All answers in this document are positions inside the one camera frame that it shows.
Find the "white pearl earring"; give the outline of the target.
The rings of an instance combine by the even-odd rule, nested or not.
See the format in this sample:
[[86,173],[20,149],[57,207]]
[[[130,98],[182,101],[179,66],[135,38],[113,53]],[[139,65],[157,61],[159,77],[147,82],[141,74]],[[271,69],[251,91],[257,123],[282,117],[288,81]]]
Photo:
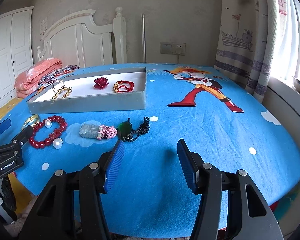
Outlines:
[[53,140],[52,145],[55,149],[60,149],[63,146],[62,138],[56,138]]
[[50,119],[46,119],[44,121],[44,125],[46,128],[50,128],[52,126],[52,121]]

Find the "pink folded quilt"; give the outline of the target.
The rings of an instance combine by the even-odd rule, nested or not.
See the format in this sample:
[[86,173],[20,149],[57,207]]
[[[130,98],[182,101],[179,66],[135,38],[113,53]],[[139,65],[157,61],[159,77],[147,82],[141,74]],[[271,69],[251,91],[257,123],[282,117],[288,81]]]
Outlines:
[[62,67],[62,61],[51,57],[37,62],[28,70],[19,74],[15,80],[14,88],[18,98],[26,98],[38,88],[42,77]]

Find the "jade pendant with pink knot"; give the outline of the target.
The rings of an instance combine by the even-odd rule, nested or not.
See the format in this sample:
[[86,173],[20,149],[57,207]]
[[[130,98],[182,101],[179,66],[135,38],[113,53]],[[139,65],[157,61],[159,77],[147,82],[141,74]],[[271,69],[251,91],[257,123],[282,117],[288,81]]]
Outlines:
[[114,126],[83,124],[79,135],[88,139],[108,140],[117,136],[117,129]]

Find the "patterned red blue pillow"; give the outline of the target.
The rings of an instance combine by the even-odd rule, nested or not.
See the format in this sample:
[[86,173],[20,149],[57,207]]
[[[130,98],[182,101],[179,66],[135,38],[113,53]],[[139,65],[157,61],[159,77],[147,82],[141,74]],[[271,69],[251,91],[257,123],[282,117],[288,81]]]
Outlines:
[[44,75],[38,82],[38,86],[43,86],[55,82],[57,79],[60,79],[64,75],[67,75],[80,67],[78,65],[67,65],[63,68],[55,69],[52,72]]

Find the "silver metal pole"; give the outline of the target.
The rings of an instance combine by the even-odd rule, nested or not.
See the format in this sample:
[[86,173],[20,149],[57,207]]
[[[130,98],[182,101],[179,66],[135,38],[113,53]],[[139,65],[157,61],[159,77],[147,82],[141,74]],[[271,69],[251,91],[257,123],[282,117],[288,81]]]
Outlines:
[[141,14],[141,38],[142,38],[142,59],[143,62],[147,62],[146,54],[146,29],[145,29],[145,14]]

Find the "white wooden headboard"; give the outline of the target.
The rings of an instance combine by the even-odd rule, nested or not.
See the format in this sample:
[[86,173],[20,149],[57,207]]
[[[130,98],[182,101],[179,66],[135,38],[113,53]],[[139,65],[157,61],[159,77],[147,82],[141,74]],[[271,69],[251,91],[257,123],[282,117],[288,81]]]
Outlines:
[[55,57],[64,66],[80,68],[127,63],[126,19],[123,8],[115,9],[113,22],[97,25],[95,10],[71,13],[54,23],[37,47],[38,61]]

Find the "red fabric rose brooch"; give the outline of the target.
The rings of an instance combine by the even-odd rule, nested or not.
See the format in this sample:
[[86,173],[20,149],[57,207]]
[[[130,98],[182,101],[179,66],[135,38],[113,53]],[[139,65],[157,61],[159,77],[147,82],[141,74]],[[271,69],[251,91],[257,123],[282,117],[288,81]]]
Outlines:
[[105,89],[107,86],[109,85],[109,79],[102,76],[102,77],[98,77],[94,80],[94,88],[95,89]]

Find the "ship print curtain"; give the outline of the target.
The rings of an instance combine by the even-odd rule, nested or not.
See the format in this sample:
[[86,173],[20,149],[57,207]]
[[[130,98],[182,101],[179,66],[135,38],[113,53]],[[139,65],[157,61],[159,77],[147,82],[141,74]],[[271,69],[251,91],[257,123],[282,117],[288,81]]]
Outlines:
[[270,77],[290,81],[299,62],[295,0],[222,0],[216,69],[262,102]]

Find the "white wardrobe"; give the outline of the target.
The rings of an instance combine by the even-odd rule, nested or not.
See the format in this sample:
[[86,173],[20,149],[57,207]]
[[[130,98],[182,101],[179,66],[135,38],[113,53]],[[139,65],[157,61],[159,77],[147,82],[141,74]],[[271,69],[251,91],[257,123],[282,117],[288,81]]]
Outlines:
[[17,96],[17,76],[33,65],[32,10],[25,7],[0,15],[0,107]]

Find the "blue cartoon print bedsheet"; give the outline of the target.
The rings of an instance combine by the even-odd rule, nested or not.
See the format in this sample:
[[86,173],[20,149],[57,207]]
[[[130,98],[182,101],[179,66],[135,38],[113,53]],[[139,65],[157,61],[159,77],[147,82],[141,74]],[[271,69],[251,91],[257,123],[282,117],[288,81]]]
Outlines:
[[[73,75],[146,68],[145,109],[32,114],[25,98],[0,135],[8,143],[27,125],[17,178],[38,198],[20,239],[133,237],[281,239],[270,209],[300,181],[300,151],[288,132],[250,94],[211,67],[114,64]],[[104,165],[119,139],[83,138],[83,124],[114,126],[130,118],[149,132],[124,142],[114,186],[104,192]],[[44,121],[52,126],[46,128]],[[52,142],[62,138],[63,146]],[[187,186],[177,155],[184,139],[199,168],[199,189]]]

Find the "wall socket panel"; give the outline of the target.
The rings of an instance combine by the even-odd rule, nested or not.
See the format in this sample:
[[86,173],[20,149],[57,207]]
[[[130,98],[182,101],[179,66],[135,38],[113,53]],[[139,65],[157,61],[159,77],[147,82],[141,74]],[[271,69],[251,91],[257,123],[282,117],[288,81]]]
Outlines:
[[185,43],[160,42],[161,54],[184,56],[185,52],[186,52]]

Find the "green pendant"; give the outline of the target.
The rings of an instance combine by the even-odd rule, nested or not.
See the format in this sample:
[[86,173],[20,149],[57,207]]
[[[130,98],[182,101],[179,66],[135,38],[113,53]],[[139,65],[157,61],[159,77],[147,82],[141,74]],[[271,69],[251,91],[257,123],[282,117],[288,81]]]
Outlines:
[[149,117],[144,117],[143,123],[137,128],[133,129],[130,118],[122,122],[117,127],[117,136],[120,140],[125,142],[134,142],[141,135],[146,135],[149,132]]

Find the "grey shallow cardboard tray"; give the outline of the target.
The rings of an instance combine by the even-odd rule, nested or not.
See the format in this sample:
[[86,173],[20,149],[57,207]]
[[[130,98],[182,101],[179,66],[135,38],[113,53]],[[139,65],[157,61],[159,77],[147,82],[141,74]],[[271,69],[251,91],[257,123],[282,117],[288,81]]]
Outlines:
[[[109,85],[102,90],[94,88],[98,77],[109,79]],[[115,92],[113,86],[117,81],[131,81],[131,92]],[[79,113],[104,111],[131,111],[145,109],[146,105],[146,68],[122,68],[73,75],[63,79],[66,88],[71,87],[69,96],[52,97],[55,92],[52,85],[27,100],[32,114]]]

